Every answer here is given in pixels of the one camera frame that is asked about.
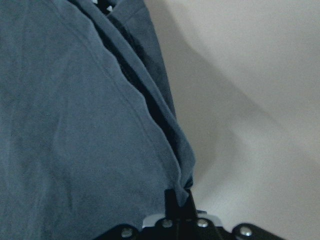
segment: blue garment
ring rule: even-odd
[[[90,0],[1,3],[0,239],[140,229],[165,189],[184,203],[194,162],[143,1],[107,17]]]

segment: folded cloth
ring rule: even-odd
[[[140,229],[169,188],[183,204],[190,145],[146,61],[92,2],[4,1],[0,56],[0,239]]]

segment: metal bolt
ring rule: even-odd
[[[246,226],[242,226],[240,228],[240,233],[244,236],[250,237],[252,235],[252,231],[250,228],[246,227]]]
[[[162,221],[162,226],[163,226],[164,228],[171,228],[172,225],[173,225],[173,222],[172,222],[172,220],[170,220],[170,219],[164,219],[164,220]]]
[[[124,229],[122,229],[121,237],[129,238],[132,236],[132,234],[133,234],[132,228],[124,228]]]
[[[201,227],[201,228],[208,227],[208,222],[204,219],[199,219],[197,224],[198,224],[198,227]]]

